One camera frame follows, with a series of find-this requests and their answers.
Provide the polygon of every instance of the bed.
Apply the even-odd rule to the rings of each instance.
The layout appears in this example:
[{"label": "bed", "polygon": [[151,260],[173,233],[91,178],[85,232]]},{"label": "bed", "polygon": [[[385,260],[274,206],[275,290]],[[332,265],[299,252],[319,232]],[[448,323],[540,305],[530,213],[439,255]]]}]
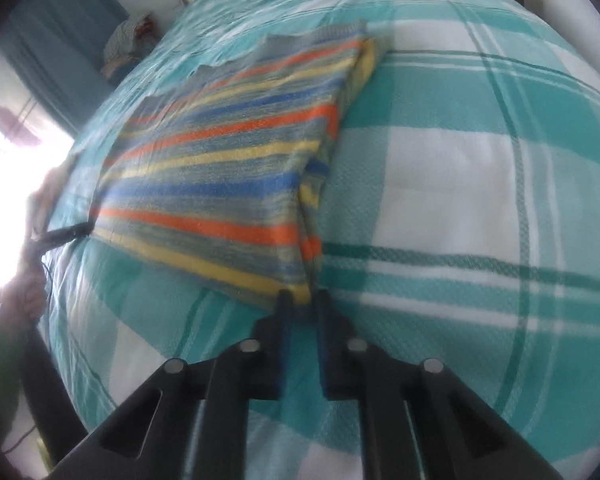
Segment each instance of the bed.
[{"label": "bed", "polygon": [[[194,0],[78,138],[50,228],[88,218],[140,100],[267,34],[365,20],[389,50],[321,198],[320,284],[359,333],[438,357],[566,478],[600,459],[600,75],[512,0]],[[165,359],[217,355],[266,313],[90,238],[48,255],[40,331],[93,429]],[[294,327],[281,402],[251,402],[247,477],[361,478],[355,404],[321,395]]]}]

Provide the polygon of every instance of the striped sweater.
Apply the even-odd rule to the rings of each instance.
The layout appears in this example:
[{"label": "striped sweater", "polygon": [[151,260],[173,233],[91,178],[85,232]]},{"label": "striped sweater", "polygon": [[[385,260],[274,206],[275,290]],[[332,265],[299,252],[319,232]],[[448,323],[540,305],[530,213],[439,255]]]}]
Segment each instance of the striped sweater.
[{"label": "striped sweater", "polygon": [[270,307],[310,300],[339,121],[379,49],[362,23],[270,36],[142,101],[103,170],[94,236]]}]

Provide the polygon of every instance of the person's arm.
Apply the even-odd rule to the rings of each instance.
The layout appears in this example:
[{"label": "person's arm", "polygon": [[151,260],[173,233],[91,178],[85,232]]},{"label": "person's arm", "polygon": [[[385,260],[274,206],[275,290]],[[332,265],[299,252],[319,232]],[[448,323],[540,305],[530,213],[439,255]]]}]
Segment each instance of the person's arm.
[{"label": "person's arm", "polygon": [[0,446],[18,408],[20,362],[27,334],[45,307],[42,266],[19,273],[5,285],[0,301]]}]

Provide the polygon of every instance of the metal screw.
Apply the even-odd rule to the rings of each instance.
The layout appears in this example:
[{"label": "metal screw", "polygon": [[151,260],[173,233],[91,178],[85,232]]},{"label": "metal screw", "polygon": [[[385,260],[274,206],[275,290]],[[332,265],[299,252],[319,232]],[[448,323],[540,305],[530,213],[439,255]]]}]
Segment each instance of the metal screw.
[{"label": "metal screw", "polygon": [[427,359],[424,361],[424,370],[430,374],[438,374],[445,369],[445,366],[438,359]]},{"label": "metal screw", "polygon": [[164,371],[168,374],[179,374],[182,370],[184,370],[184,361],[182,359],[169,359],[164,364]]},{"label": "metal screw", "polygon": [[260,344],[257,339],[245,339],[240,341],[240,351],[252,354],[253,352],[258,352],[260,349]]},{"label": "metal screw", "polygon": [[364,339],[353,337],[347,341],[347,348],[350,352],[366,352],[369,346]]}]

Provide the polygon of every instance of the curtain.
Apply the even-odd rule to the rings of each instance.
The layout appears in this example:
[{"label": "curtain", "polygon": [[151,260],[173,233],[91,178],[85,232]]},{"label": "curtain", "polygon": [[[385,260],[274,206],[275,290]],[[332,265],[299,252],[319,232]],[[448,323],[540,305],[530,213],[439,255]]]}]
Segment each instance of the curtain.
[{"label": "curtain", "polygon": [[127,17],[116,0],[20,0],[4,23],[1,51],[72,137],[113,89],[102,51]]}]

